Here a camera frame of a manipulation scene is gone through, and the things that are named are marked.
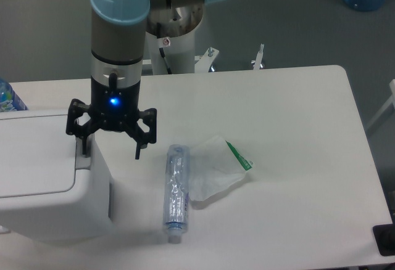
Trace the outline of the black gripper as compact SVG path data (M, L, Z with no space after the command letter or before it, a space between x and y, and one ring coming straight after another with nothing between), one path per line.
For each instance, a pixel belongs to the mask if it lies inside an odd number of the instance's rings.
M126 132L136 142L135 159L142 149L157 142L157 109L138 110L140 82L127 88L110 88L91 78L91 105L72 99L69 105L66 134L82 141L82 154L88 154L88 137L97 130ZM83 125L78 119L87 113L89 120ZM142 121L149 131L144 132Z

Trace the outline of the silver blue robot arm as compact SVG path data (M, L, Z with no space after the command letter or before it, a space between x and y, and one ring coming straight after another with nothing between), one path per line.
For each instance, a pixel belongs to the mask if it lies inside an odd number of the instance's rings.
M127 133L144 149L157 140L157 110L138 108L149 13L224 0L90 0L91 102L70 103L65 132L81 153L97 130Z

